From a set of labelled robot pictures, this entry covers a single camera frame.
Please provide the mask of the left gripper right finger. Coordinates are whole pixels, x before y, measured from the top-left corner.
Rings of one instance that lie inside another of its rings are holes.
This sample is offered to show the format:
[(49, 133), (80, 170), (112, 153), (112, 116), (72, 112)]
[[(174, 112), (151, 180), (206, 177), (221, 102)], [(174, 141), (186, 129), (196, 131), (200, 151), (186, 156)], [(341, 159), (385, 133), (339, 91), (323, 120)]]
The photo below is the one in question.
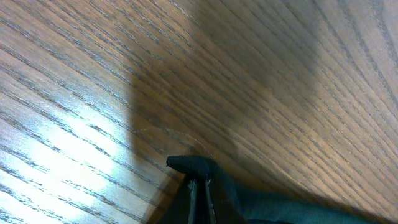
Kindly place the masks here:
[(205, 180), (205, 193), (206, 193), (206, 202), (207, 202), (207, 207), (208, 207), (208, 216), (210, 220), (210, 224), (216, 224), (216, 215), (213, 207), (213, 202), (211, 199), (211, 194), (210, 194), (210, 179)]

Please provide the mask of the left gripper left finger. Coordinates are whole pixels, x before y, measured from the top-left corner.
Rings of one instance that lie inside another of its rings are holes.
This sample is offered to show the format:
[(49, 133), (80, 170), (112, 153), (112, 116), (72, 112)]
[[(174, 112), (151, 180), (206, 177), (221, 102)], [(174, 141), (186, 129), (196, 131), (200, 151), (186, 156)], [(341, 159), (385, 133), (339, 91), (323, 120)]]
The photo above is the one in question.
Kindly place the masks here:
[(188, 189), (190, 193), (190, 208), (188, 213), (188, 224), (195, 223), (195, 213), (196, 213), (196, 204), (197, 204), (197, 191), (198, 184), (196, 180), (191, 180), (188, 184)]

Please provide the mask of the black polo shirt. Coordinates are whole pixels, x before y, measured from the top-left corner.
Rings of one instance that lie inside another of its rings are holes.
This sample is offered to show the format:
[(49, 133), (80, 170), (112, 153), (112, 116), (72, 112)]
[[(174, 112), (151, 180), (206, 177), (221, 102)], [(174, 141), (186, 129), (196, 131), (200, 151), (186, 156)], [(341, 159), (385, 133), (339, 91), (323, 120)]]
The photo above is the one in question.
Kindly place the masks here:
[(293, 197), (280, 192), (259, 190), (232, 178), (213, 159), (194, 155), (168, 156), (167, 167), (184, 175), (172, 199), (163, 199), (166, 208), (152, 214), (148, 223), (188, 223), (190, 193), (188, 184), (198, 184), (195, 223), (210, 223), (205, 180), (210, 179), (210, 194), (216, 223), (389, 223), (379, 215), (360, 211), (316, 195)]

